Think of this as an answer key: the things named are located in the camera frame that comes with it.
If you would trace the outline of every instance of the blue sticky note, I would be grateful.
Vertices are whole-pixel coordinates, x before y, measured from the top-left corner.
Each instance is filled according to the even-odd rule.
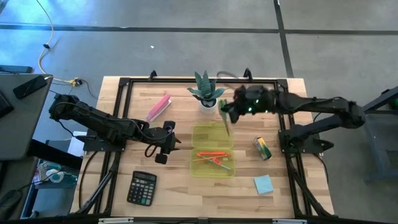
[[[256,188],[259,194],[264,194],[274,191],[274,187],[272,186],[271,178],[269,178],[269,175],[255,177],[254,183],[256,184]]]

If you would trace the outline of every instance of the plastic container lid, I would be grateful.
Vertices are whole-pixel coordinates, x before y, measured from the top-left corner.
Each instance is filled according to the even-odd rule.
[[[216,158],[221,162],[221,166],[211,161],[211,159],[194,161],[196,159],[203,159],[202,156],[197,155],[199,152],[225,152],[228,156]],[[235,175],[235,161],[233,153],[234,152],[230,149],[192,149],[190,159],[191,175],[194,177],[233,177]],[[204,155],[204,157],[213,157],[213,155]]]
[[[195,124],[192,131],[192,146],[198,149],[231,149],[234,145],[232,131],[229,135],[222,122]]]

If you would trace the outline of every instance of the calculator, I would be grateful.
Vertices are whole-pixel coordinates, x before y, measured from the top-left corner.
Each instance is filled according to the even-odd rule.
[[[157,177],[143,171],[134,171],[130,184],[127,202],[136,205],[150,206],[154,200]]]

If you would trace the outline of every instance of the wooden table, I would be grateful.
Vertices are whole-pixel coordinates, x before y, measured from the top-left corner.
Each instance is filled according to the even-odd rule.
[[[104,77],[97,109],[112,113],[120,77]],[[306,96],[304,80],[287,79],[289,91]],[[190,175],[190,151],[192,126],[197,121],[221,121],[220,115],[203,114],[198,101],[187,87],[195,83],[135,83],[131,96],[128,118],[143,119],[149,110],[166,94],[172,104],[151,124],[163,126],[165,120],[176,122],[175,134],[181,140],[178,148],[169,155],[167,165],[157,164],[154,157],[146,158],[147,145],[128,141],[122,153],[112,207],[113,217],[213,217],[213,218],[292,218],[292,199],[285,158],[280,152],[277,131],[280,129],[276,114],[260,113],[241,116],[232,126],[236,175],[230,179],[195,178]],[[226,90],[221,98],[232,100],[233,90]],[[119,117],[123,111],[124,90]],[[312,122],[310,113],[294,114],[297,124]],[[271,150],[272,157],[262,161],[254,147],[255,136],[262,136]],[[85,156],[81,172],[87,162]],[[97,187],[104,153],[99,152],[88,166],[82,190],[84,203]],[[326,211],[333,213],[328,184],[322,163],[311,154],[302,154],[308,188]],[[142,170],[158,176],[152,206],[144,207],[127,203],[127,191],[134,170]],[[254,177],[269,174],[274,192],[259,195]],[[78,209],[78,189],[71,212]],[[108,188],[104,191],[102,208],[106,204]],[[298,190],[300,208],[304,211],[301,191]]]

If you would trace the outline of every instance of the white cable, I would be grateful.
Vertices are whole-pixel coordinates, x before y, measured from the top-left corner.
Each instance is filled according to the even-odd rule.
[[[47,11],[44,9],[44,7],[41,5],[41,3],[39,2],[39,0],[36,0],[36,1],[37,1],[37,3],[39,4],[39,6],[43,9],[45,15],[47,16],[47,18],[48,18],[49,21],[50,21],[50,25],[51,25],[51,37],[50,37],[50,40],[47,41],[47,43],[45,43],[46,45],[50,45],[51,40],[52,40],[52,38],[54,37],[54,25],[52,24],[52,21],[51,21],[51,18],[50,18],[50,16],[49,16],[49,14],[48,14]],[[40,53],[39,61],[38,61],[37,63],[39,64],[39,68],[40,68],[40,70],[42,71],[42,73],[47,74],[47,72],[45,72],[45,70],[44,70],[43,67],[42,67],[42,59],[43,59],[43,54],[44,54],[45,49],[46,49],[46,48],[43,46],[42,53]],[[60,82],[70,83],[70,81],[68,81],[68,80],[62,80],[62,79],[54,78],[54,77],[45,77],[44,79],[46,80],[46,79],[49,79],[49,78],[53,78],[54,80],[60,81]]]
[[[39,6],[43,9],[44,13],[47,15],[47,18],[49,19],[50,24],[51,24],[51,37],[50,37],[50,40],[47,41],[47,43],[46,43],[47,45],[49,45],[50,42],[51,42],[51,40],[52,40],[52,37],[54,36],[54,26],[53,26],[53,24],[52,24],[51,18],[50,18],[50,16],[49,16],[49,14],[47,13],[47,11],[46,11],[46,10],[44,9],[44,7],[41,5],[41,3],[39,2],[39,0],[36,0],[36,1],[37,1],[37,3],[39,4]],[[40,68],[40,70],[42,71],[42,73],[47,74],[47,72],[45,72],[45,70],[42,68],[42,57],[43,57],[43,54],[44,54],[45,49],[46,49],[46,48],[43,46],[43,50],[42,50],[42,53],[41,53],[40,56],[39,56],[39,61],[38,61],[38,63],[39,63],[39,68]]]

